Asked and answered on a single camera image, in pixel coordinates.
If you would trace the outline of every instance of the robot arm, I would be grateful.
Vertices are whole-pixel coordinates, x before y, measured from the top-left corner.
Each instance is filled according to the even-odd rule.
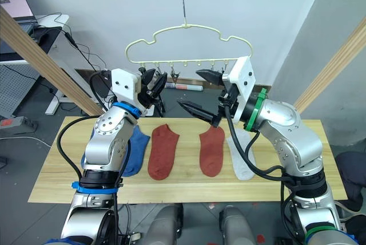
[[[340,244],[357,244],[339,231],[340,221],[332,191],[325,181],[320,139],[302,123],[293,106],[267,99],[265,89],[261,93],[252,92],[255,77],[249,57],[240,57],[223,73],[198,70],[197,74],[213,84],[224,86],[218,98],[218,113],[207,112],[189,101],[178,101],[179,104],[193,116],[214,127],[218,126],[222,117],[226,117],[233,138],[236,137],[233,122],[237,124],[242,121],[246,130],[261,133],[272,143],[282,166],[266,171],[250,163],[247,153],[252,143],[245,151],[241,149],[240,143],[236,143],[236,147],[254,173],[269,180],[282,181],[289,189],[291,195],[282,204],[281,214],[285,220],[285,207],[291,202],[294,233],[290,232],[290,235],[299,242],[306,240],[311,245],[334,244],[335,239],[345,240]],[[279,168],[282,177],[268,175]]]
[[[116,244],[117,191],[128,161],[129,139],[140,116],[147,113],[163,90],[167,75],[154,78],[155,70],[141,75],[112,70],[117,102],[94,124],[85,149],[83,174],[73,183],[74,194],[58,244]]]

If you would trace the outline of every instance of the sock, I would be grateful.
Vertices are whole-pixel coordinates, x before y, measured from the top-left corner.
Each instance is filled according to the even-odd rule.
[[[153,130],[148,164],[148,173],[152,179],[163,180],[169,176],[174,164],[178,139],[179,135],[172,132],[167,124]]]
[[[245,150],[245,147],[249,144],[251,137],[249,133],[243,129],[235,129],[236,136],[238,137],[239,143],[242,147],[242,150]],[[241,158],[241,155],[239,154],[238,150],[235,147],[234,141],[232,137],[226,138],[226,142],[229,145],[230,148],[230,154],[233,161],[233,168],[236,177],[239,180],[249,180],[254,176],[254,172],[252,172],[245,161]],[[250,148],[248,157],[250,162],[253,163],[253,165],[256,165],[256,161],[254,159],[253,151]]]
[[[208,131],[200,134],[200,168],[207,176],[214,177],[221,171],[224,139],[225,133],[220,127],[211,126]]]
[[[144,161],[145,149],[150,140],[150,136],[143,134],[140,131],[139,126],[133,128],[133,134],[130,138],[131,142],[131,153],[130,158],[127,162],[123,177],[133,176],[137,174],[142,167],[142,162]]]

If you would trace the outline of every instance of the wooden beam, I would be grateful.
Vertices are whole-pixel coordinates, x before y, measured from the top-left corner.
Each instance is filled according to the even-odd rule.
[[[348,37],[345,44],[332,57],[322,71],[295,102],[298,112],[303,112],[312,101],[341,73],[341,71],[366,46],[366,17]]]
[[[89,115],[102,114],[102,109],[20,28],[3,7],[0,7],[0,38],[84,112]]]

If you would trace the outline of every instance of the white wall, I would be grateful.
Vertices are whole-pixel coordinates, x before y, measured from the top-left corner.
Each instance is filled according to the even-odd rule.
[[[35,14],[56,11],[70,15],[69,25],[79,43],[89,45],[108,68],[136,70],[124,49],[136,39],[151,39],[154,31],[183,23],[181,0],[28,0]],[[257,82],[272,85],[314,0],[186,0],[189,23],[213,26],[224,36],[245,37],[253,44]],[[239,57],[248,48],[233,41],[221,42],[202,30],[177,30],[162,34],[160,44],[140,45],[135,60]],[[75,68],[89,68],[64,40],[58,58]],[[216,70],[223,65],[216,65]],[[162,69],[170,72],[169,66]],[[198,66],[175,66],[181,77],[198,78]]]
[[[270,96],[293,104],[366,15],[366,0],[316,0]],[[366,137],[366,48],[301,114],[320,119],[333,145]]]

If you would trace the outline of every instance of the white sock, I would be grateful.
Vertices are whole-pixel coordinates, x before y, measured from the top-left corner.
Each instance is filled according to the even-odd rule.
[[[243,129],[235,129],[236,136],[238,137],[239,143],[242,147],[242,150],[244,151],[246,146],[251,141],[251,137],[249,133]],[[233,167],[236,177],[239,180],[249,180],[254,176],[254,172],[252,172],[245,161],[242,159],[241,155],[239,154],[238,150],[235,147],[234,141],[232,137],[226,138],[226,142],[229,145],[230,148],[230,154],[233,161]],[[253,165],[256,165],[256,161],[254,159],[253,151],[250,148],[248,157],[250,162],[253,163]]]

